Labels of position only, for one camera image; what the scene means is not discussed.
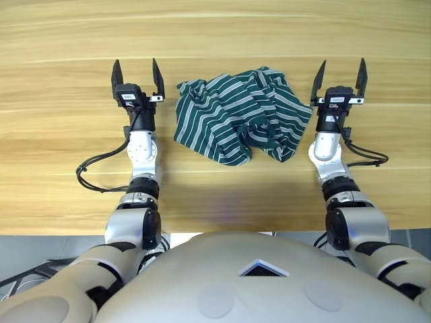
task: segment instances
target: label sticker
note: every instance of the label sticker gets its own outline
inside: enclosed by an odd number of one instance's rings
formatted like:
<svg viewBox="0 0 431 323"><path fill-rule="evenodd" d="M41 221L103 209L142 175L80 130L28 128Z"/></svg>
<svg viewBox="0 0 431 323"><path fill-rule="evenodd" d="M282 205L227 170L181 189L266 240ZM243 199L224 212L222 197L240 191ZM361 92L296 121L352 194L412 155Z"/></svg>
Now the label sticker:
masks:
<svg viewBox="0 0 431 323"><path fill-rule="evenodd" d="M124 100L136 100L136 97L134 94L121 94L121 97Z"/></svg>
<svg viewBox="0 0 431 323"><path fill-rule="evenodd" d="M343 96L337 96L336 98L331 98L331 102L330 103L339 103L339 102L344 102L344 97Z"/></svg>
<svg viewBox="0 0 431 323"><path fill-rule="evenodd" d="M335 122L334 116L326 116L326 122Z"/></svg>

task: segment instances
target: green fabric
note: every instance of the green fabric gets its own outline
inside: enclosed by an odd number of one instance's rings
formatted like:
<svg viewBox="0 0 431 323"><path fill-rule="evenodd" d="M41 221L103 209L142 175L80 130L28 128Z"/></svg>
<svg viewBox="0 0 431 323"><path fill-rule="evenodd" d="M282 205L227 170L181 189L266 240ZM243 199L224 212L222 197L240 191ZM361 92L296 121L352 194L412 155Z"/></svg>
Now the green fabric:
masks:
<svg viewBox="0 0 431 323"><path fill-rule="evenodd" d="M177 86L174 140L221 164L251 158L249 146L285 162L295 154L312 108L269 67Z"/></svg>

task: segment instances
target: black wire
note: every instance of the black wire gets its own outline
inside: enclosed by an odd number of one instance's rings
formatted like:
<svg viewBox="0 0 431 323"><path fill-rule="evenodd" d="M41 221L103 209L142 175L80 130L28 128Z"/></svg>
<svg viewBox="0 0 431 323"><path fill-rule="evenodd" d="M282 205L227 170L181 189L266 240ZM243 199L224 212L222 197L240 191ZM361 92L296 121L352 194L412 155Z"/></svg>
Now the black wire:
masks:
<svg viewBox="0 0 431 323"><path fill-rule="evenodd" d="M138 268L137 268L137 274L141 271L142 267L145 265L145 263L146 263L149 259L151 259L151 258L153 258L153 257L159 257L159 255L161 255L162 253L163 253L163 252L154 252L154 253L152 253L152 254L146 254L146 255L142 258L141 263L139 263L139 266L138 266Z"/></svg>
<svg viewBox="0 0 431 323"><path fill-rule="evenodd" d="M130 129L133 129L133 126L136 123L136 120L138 118L138 116L141 114L141 111L138 111L136 114L136 117L133 119L133 122L131 123ZM101 192L101 193L105 193L105 192L124 192L128 189L128 186L120 186L120 187L115 187L115 188L101 188L98 187L96 185L93 185L91 183L89 183L87 180L85 180L82 176L81 173L82 172L87 172L87 167L106 158L112 157L120 152L122 152L127 145L129 144L130 141L130 135L127 134L126 135L126 139L124 141L124 143L118 147L117 149L114 149L108 153L103 153L101 155L96 155L93 157L88 158L87 160L83 161L81 163L81 165L79 165L76 169L76 178L78 179L78 182L85 188L89 189L89 190L95 190L96 192Z"/></svg>
<svg viewBox="0 0 431 323"><path fill-rule="evenodd" d="M314 241L314 244L312 245L313 247L317 247L317 244L324 238L324 237L326 237L328 235L328 233L327 232L325 232L324 234L322 234L320 237L318 237L317 239L316 239L316 241Z"/></svg>
<svg viewBox="0 0 431 323"><path fill-rule="evenodd" d="M162 240L162 241L160 241L160 244L162 245L162 247L163 247L163 251L164 251L164 252L165 252L165 251L168 251L168 247L167 247L167 245L166 245L166 244L164 244L163 240Z"/></svg>
<svg viewBox="0 0 431 323"><path fill-rule="evenodd" d="M322 242L321 244L319 244L319 246L317 247L317 249L322 248L327 243L328 243L328 240L325 240L324 242Z"/></svg>
<svg viewBox="0 0 431 323"><path fill-rule="evenodd" d="M350 260L349 257L345 257L345 256L337 256L338 259L352 265L353 267L356 267L355 264Z"/></svg>
<svg viewBox="0 0 431 323"><path fill-rule="evenodd" d="M341 136L343 137L345 146L354 154L368 158L373 159L373 161L356 161L354 163L347 164L348 167L354 167L354 166L376 166L379 167L381 164L386 163L389 160L389 156L385 155L383 153L379 153L377 151L365 149L362 147L359 147L357 145L354 145L352 143L352 140L348 139L345 135L343 127L340 125L338 119L335 119L335 124L337 125L338 131L341 133Z"/></svg>
<svg viewBox="0 0 431 323"><path fill-rule="evenodd" d="M167 249L169 250L169 249L170 249L169 241L168 241L164 236L162 236L162 241L164 241L164 242L165 242L166 247L167 247Z"/></svg>

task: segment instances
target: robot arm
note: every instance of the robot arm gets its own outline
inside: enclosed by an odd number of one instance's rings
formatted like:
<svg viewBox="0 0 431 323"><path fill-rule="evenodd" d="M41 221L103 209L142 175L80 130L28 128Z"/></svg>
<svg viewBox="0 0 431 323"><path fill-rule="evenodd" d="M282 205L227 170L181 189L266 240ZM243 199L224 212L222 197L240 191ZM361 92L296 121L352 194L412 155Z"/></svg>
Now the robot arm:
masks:
<svg viewBox="0 0 431 323"><path fill-rule="evenodd" d="M114 98L131 121L127 153L133 171L108 220L106 244L88 250L47 282L3 301L0 322L93 322L103 304L136 276L147 251L160 243L154 113L164 87L155 61L153 72L158 93L148 98L138 85L123 84L118 61L113 67Z"/></svg>
<svg viewBox="0 0 431 323"><path fill-rule="evenodd" d="M360 191L341 160L339 140L352 104L364 103L366 66L362 59L353 95L349 87L330 87L317 97L325 70L322 64L314 80L311 103L318 106L315 141L308 151L317 168L326 202L328 242L343 250L355 266L419 303L431 313L431 262L416 251L390 243L389 224L382 211Z"/></svg>

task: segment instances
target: wooden table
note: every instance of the wooden table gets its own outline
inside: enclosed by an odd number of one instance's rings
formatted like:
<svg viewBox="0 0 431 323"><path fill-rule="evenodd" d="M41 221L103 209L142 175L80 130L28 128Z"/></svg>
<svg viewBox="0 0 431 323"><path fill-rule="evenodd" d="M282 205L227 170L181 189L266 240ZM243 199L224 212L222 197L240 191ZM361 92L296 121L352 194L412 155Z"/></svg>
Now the wooden table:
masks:
<svg viewBox="0 0 431 323"><path fill-rule="evenodd" d="M367 103L346 125L357 144L391 160L352 173L392 228L430 227L430 12L429 0L2 0L0 234L103 234L121 193L85 190L75 168L123 141L113 61L152 92L152 57L168 97L156 115L164 231L323 229L307 156L315 117L286 163L253 151L246 165L222 166L172 140L176 84L267 65L308 102L323 59L327 88L354 86L361 57ZM129 172L122 153L86 176L112 186Z"/></svg>

